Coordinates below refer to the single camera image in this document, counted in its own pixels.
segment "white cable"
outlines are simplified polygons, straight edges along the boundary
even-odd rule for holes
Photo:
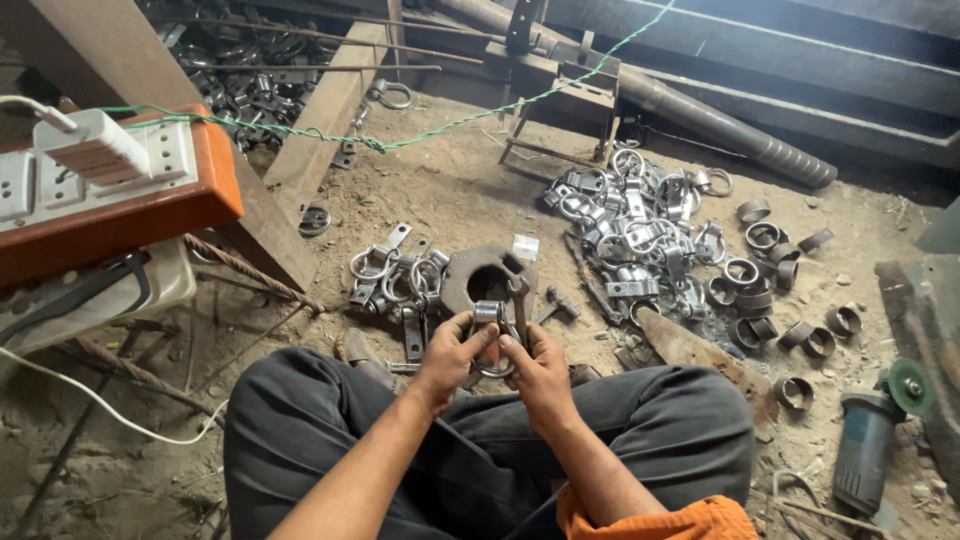
[[[110,406],[109,403],[107,403],[106,401],[104,401],[103,398],[101,398],[100,396],[98,396],[96,392],[94,392],[93,390],[87,388],[87,387],[84,386],[81,382],[78,382],[78,381],[76,381],[76,380],[70,379],[69,377],[67,377],[67,376],[64,375],[64,374],[57,373],[56,371],[47,369],[47,368],[45,368],[45,367],[43,367],[43,366],[36,365],[36,364],[34,364],[33,362],[31,362],[30,360],[25,360],[25,359],[21,358],[20,356],[17,356],[17,355],[15,355],[14,353],[11,353],[10,351],[4,349],[3,347],[0,347],[0,355],[6,356],[7,358],[10,358],[10,359],[12,359],[12,360],[15,360],[15,361],[17,361],[17,362],[19,362],[19,363],[27,366],[27,367],[34,368],[34,369],[36,369],[37,371],[42,372],[42,373],[45,373],[45,374],[47,374],[47,375],[49,375],[49,376],[51,376],[51,377],[56,377],[57,379],[64,380],[64,381],[66,381],[66,382],[68,382],[68,383],[70,383],[70,384],[73,384],[74,386],[76,386],[76,387],[80,388],[81,390],[83,390],[84,392],[86,392],[91,398],[93,398],[94,400],[96,400],[96,402],[97,402],[98,404],[100,404],[103,408],[105,408],[105,409],[107,410],[107,412],[109,412],[110,414],[113,415],[113,418],[116,418],[117,421],[119,421],[119,422],[120,422],[121,424],[123,424],[124,426],[127,426],[128,428],[130,428],[130,429],[132,429],[132,430],[137,430],[137,431],[143,433],[144,435],[147,435],[147,436],[149,436],[149,437],[153,437],[154,439],[156,439],[156,440],[158,440],[158,441],[163,441],[163,442],[165,442],[165,443],[187,445],[187,444],[193,444],[193,443],[199,441],[199,440],[201,439],[201,437],[203,437],[203,436],[206,434],[207,430],[210,429],[210,426],[213,426],[214,419],[216,419],[217,414],[220,413],[220,410],[221,410],[222,408],[224,408],[224,406],[225,406],[225,405],[227,404],[227,402],[229,401],[229,400],[225,400],[223,403],[220,404],[220,406],[217,407],[216,410],[213,411],[213,415],[210,416],[209,418],[207,418],[206,421],[204,422],[204,428],[203,428],[203,430],[200,431],[200,434],[198,434],[196,437],[194,437],[194,438],[192,438],[192,439],[190,439],[190,440],[188,440],[188,441],[177,441],[177,440],[174,440],[174,439],[168,439],[167,437],[164,437],[163,435],[159,435],[159,434],[154,433],[154,432],[152,432],[152,431],[150,431],[150,430],[147,430],[147,429],[145,429],[145,428],[141,428],[141,427],[138,426],[137,424],[134,424],[134,423],[131,422],[130,420],[127,420],[126,418],[124,418],[123,416],[121,416],[119,412],[117,412],[116,410],[114,410],[113,407]]]
[[[20,105],[30,107],[37,116],[66,134],[77,129],[77,122],[67,118],[66,115],[57,110],[56,107],[48,107],[29,97],[0,96],[0,105],[5,103],[19,103]]]

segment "hand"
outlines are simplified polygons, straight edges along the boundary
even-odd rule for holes
[[[497,325],[490,323],[461,343],[472,326],[472,311],[458,313],[441,324],[426,346],[420,370],[407,388],[408,392],[421,392],[434,417],[446,410],[450,396],[469,374],[470,362],[500,334]]]
[[[527,405],[530,426],[544,439],[553,430],[580,419],[570,392],[570,375],[564,348],[542,326],[527,323],[527,339],[533,358],[509,335],[499,338],[500,350],[514,364],[504,381],[519,390]]]

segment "person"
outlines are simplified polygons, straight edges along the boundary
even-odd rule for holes
[[[471,326],[470,312],[440,325],[398,396],[351,367],[370,352],[252,364],[226,418],[232,537],[756,540],[741,507],[753,418],[718,372],[651,367],[571,391],[542,327],[528,355],[496,325],[465,339]],[[495,340],[518,393],[451,400]]]

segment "hammer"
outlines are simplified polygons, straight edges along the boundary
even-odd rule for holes
[[[552,317],[558,311],[565,311],[572,319],[576,319],[580,316],[580,309],[571,304],[570,298],[566,296],[566,293],[557,290],[557,287],[554,285],[546,287],[546,301],[550,303],[550,307],[545,309],[540,315],[537,315],[536,319],[534,319],[534,322],[538,325],[542,325],[544,321]]]

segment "dark gray pants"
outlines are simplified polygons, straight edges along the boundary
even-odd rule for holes
[[[262,538],[393,401],[359,370],[302,348],[244,372],[230,396],[224,467],[233,538]],[[577,410],[670,510],[711,495],[744,504],[750,409],[714,370],[647,368],[573,390]],[[380,538],[563,538],[548,479],[565,478],[518,395],[456,400],[427,432]]]

